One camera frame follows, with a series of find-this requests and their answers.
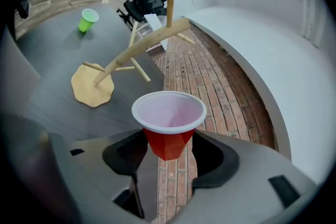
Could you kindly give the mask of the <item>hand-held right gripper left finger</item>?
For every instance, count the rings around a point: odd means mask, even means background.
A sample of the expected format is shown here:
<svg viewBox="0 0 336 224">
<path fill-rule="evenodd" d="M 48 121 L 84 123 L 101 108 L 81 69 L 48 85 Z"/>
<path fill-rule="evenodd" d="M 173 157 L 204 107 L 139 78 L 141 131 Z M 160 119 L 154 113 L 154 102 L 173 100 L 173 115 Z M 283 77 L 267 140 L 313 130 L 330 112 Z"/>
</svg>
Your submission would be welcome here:
<svg viewBox="0 0 336 224">
<path fill-rule="evenodd" d="M 141 130 L 52 149 L 82 223 L 151 223 L 157 217 L 159 160 Z"/>
</svg>

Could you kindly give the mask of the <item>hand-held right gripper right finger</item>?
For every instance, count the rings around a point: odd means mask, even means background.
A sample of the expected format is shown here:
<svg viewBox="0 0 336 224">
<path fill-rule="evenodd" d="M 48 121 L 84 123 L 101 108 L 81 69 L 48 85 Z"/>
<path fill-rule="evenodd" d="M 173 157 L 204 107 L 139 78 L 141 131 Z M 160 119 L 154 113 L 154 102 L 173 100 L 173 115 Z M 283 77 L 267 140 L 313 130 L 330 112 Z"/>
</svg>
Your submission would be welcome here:
<svg viewBox="0 0 336 224">
<path fill-rule="evenodd" d="M 317 185 L 273 149 L 196 131 L 192 152 L 197 177 L 191 201 L 174 223 L 289 223 Z"/>
</svg>

